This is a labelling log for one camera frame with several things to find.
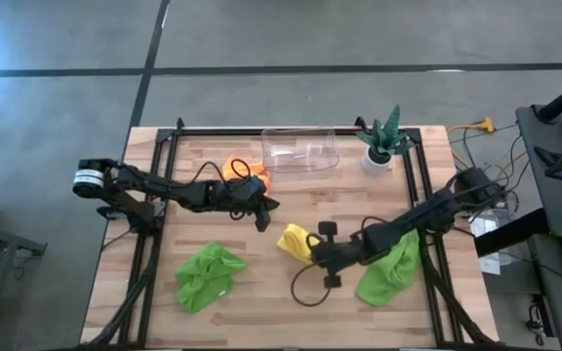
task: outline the orange cloth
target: orange cloth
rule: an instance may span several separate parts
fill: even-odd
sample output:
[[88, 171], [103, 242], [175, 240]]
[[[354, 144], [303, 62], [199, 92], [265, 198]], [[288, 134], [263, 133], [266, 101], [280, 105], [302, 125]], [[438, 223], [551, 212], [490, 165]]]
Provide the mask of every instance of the orange cloth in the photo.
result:
[[[235, 162], [235, 163], [233, 163], [233, 168], [241, 176], [237, 175], [233, 171], [233, 169], [231, 169], [231, 161], [233, 161], [233, 160], [235, 160], [235, 157], [229, 156], [229, 158], [226, 159], [226, 161], [224, 162], [224, 165], [222, 165], [222, 176], [226, 180], [239, 178], [239, 177], [245, 176], [249, 173], [249, 171], [246, 169], [246, 167], [244, 167], [244, 165], [241, 162]], [[268, 195], [268, 192], [270, 191], [270, 176], [265, 171], [265, 167], [263, 166], [263, 162], [257, 162], [257, 163], [254, 163], [254, 164], [249, 164], [249, 169], [251, 170], [252, 176], [257, 176], [257, 178], [259, 178], [261, 181], [263, 181], [263, 184], [265, 185], [265, 193], [264, 194]]]

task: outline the green towel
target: green towel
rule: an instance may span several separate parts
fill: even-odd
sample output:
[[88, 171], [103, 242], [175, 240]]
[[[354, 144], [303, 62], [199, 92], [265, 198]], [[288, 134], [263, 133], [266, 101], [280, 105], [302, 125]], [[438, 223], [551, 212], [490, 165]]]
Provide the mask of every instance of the green towel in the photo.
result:
[[246, 267], [244, 260], [210, 242], [175, 271], [177, 302], [188, 313], [196, 313], [231, 291], [231, 274]]
[[419, 262], [418, 230], [413, 230], [387, 256], [368, 266], [355, 294], [370, 305], [383, 306], [413, 284]]

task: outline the wooden tabletop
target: wooden tabletop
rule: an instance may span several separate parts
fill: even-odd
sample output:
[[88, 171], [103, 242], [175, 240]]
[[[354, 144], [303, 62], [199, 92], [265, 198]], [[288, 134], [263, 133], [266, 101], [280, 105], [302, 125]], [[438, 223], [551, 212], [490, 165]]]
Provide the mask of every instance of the wooden tabletop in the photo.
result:
[[[443, 126], [420, 128], [430, 179], [436, 190], [455, 173], [450, 145]], [[156, 131], [156, 128], [132, 129], [124, 161], [148, 170]], [[290, 283], [303, 263], [275, 246], [288, 223], [317, 232], [318, 221], [334, 220], [340, 232], [338, 240], [343, 240], [359, 228], [366, 215], [392, 219], [409, 210], [405, 170], [400, 156], [394, 158], [386, 174], [370, 176], [361, 168], [365, 144], [356, 136], [338, 136], [337, 141], [340, 163], [331, 177], [294, 182], [273, 180], [269, 196], [281, 206], [271, 212], [272, 222], [263, 233], [256, 230], [252, 216], [234, 221], [228, 214], [194, 214], [170, 202], [147, 347], [434, 346], [421, 269], [416, 282], [383, 307], [371, 307], [354, 295], [366, 269], [360, 265], [341, 272], [342, 287], [332, 290], [322, 305], [308, 308], [292, 300]], [[205, 161], [214, 161], [221, 166], [231, 155], [247, 162], [259, 161], [260, 139], [252, 136], [181, 136], [173, 179], [190, 180]], [[416, 183], [422, 186], [414, 150], [412, 159]], [[160, 175], [163, 174], [164, 170], [160, 168]], [[210, 168], [200, 179], [216, 177]], [[105, 240], [118, 236], [127, 228], [125, 220], [111, 222]], [[82, 342], [97, 335], [122, 302], [135, 241], [135, 234], [127, 235], [101, 254]], [[243, 258], [247, 268], [233, 276], [231, 293], [197, 314], [184, 313], [175, 302], [178, 287], [174, 272], [210, 241], [219, 242]], [[498, 339], [473, 240], [453, 231], [444, 236], [444, 242], [457, 298], [483, 332]], [[297, 295], [309, 301], [322, 296], [325, 292], [323, 275], [317, 268], [305, 272], [297, 282]], [[439, 301], [447, 339], [452, 339], [445, 303], [443, 299]], [[132, 339], [137, 334], [139, 313], [139, 309], [135, 310]]]

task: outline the plastic bin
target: plastic bin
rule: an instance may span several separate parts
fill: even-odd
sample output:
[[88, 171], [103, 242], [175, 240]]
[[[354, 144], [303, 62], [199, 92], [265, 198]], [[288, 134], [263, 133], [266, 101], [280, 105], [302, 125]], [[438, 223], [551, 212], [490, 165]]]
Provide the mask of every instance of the plastic bin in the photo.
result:
[[340, 162], [336, 133], [330, 127], [263, 130], [261, 146], [273, 182], [326, 178]]

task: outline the concrete floor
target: concrete floor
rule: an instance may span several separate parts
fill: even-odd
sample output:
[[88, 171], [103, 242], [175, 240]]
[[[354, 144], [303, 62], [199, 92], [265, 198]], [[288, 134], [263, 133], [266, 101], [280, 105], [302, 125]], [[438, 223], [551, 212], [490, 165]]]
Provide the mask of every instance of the concrete floor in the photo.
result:
[[[0, 69], [142, 68], [159, 6], [0, 1]], [[175, 0], [156, 66], [543, 62], [562, 62], [562, 1]], [[0, 350], [77, 343], [105, 222], [72, 178], [79, 158], [121, 156], [140, 81], [0, 78], [0, 227], [49, 243], [0, 292]], [[562, 70], [153, 77], [140, 124], [344, 125], [400, 103], [408, 125], [502, 127], [561, 92]], [[505, 161], [517, 134], [471, 139], [476, 163]], [[517, 191], [520, 214], [540, 205], [530, 173]], [[490, 298], [501, 340], [535, 346], [528, 297]]]

